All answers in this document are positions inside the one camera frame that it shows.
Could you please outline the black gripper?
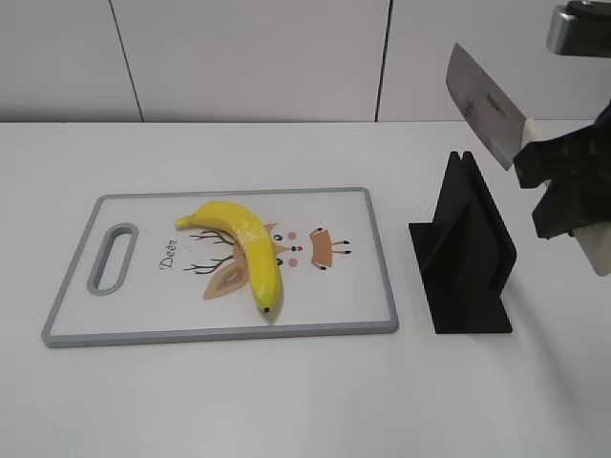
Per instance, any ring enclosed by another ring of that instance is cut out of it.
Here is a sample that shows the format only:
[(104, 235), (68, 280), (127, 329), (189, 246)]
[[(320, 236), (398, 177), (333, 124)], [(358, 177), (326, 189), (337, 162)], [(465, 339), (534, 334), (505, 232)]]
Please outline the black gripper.
[(527, 143), (513, 159), (521, 188), (546, 185), (532, 213), (539, 238), (610, 221), (610, 109), (589, 127)]

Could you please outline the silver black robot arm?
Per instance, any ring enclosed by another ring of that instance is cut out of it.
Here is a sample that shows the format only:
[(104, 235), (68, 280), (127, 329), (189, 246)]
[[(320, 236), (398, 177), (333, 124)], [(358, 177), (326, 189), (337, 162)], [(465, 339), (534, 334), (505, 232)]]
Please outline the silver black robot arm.
[[(550, 52), (560, 55), (608, 57), (610, 5), (569, 1), (558, 6), (547, 46)], [(610, 220), (609, 107), (582, 129), (527, 143), (513, 163), (522, 188), (548, 184), (532, 213), (540, 238), (554, 238)]]

